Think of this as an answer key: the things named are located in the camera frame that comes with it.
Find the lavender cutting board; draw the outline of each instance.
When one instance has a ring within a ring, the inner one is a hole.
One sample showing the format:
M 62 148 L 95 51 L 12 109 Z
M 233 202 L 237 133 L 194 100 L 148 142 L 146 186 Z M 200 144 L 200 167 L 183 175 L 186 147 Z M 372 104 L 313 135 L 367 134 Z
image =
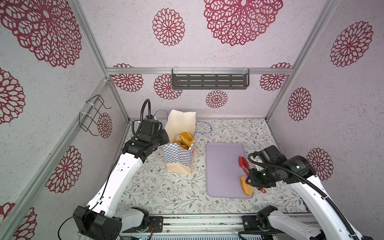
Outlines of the lavender cutting board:
M 239 156 L 245 157 L 239 143 L 209 142 L 207 151 L 207 193 L 211 197 L 251 198 L 245 195 L 240 177 L 244 171 L 239 167 Z

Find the sugar-coated bread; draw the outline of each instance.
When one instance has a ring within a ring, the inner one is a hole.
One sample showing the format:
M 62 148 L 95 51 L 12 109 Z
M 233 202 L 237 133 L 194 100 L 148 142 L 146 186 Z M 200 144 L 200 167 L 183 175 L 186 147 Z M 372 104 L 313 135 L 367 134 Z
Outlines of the sugar-coated bread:
M 184 148 L 184 149 L 186 149 L 186 150 L 188 150 L 189 149 L 189 147 L 187 146 L 187 145 L 180 145 L 182 148 Z
M 246 179 L 247 179 L 247 176 L 241 176 L 240 177 L 241 187 L 243 188 L 244 193 L 247 196 L 250 196 L 253 193 L 253 187 L 251 185 L 248 185 L 245 183 Z
M 182 132 L 180 133 L 180 138 L 181 138 L 181 141 L 183 142 L 183 144 L 187 145 L 188 148 L 192 145 L 193 143 L 193 137 L 191 136 L 191 134 L 189 134 L 188 132 Z

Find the leaf pattern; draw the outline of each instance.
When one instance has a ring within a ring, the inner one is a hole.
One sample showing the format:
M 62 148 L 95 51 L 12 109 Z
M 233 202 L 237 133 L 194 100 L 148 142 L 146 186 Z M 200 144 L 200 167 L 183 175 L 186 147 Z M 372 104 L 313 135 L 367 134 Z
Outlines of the leaf pattern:
M 287 184 L 278 182 L 263 194 L 255 190 L 250 199 L 210 197 L 207 194 L 205 144 L 235 142 L 244 146 L 246 154 L 275 144 L 262 119 L 206 120 L 213 131 L 196 135 L 192 174 L 167 172 L 163 150 L 159 147 L 133 176 L 119 201 L 117 212 L 141 207 L 150 214 L 256 213 L 273 205 L 283 212 L 307 212 L 303 200 Z M 197 125 L 197 132 L 208 132 L 207 124 Z

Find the checkered paper bag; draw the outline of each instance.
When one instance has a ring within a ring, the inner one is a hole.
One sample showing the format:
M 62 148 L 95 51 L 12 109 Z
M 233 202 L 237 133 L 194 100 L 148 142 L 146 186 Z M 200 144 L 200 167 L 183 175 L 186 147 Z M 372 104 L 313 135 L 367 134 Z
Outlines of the checkered paper bag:
M 181 140 L 180 133 L 182 132 L 189 132 L 193 136 L 195 133 L 195 123 L 196 112 L 183 113 L 172 110 L 169 114 L 165 130 L 172 143 L 162 146 L 168 172 L 192 174 L 191 164 L 195 152 L 195 141 L 193 141 L 188 150 L 175 142 Z

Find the blue and white checkered pattern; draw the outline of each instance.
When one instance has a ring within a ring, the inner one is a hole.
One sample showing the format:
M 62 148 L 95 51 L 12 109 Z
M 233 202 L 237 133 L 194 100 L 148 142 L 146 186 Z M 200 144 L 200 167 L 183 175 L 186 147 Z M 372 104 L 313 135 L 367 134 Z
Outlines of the blue and white checkered pattern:
M 171 143 L 163 145 L 164 157 L 166 159 L 166 163 L 174 163 L 179 162 L 184 166 L 191 167 L 192 163 L 192 153 L 195 148 L 195 141 L 192 143 L 191 147 L 186 150 L 182 148 L 177 143 Z

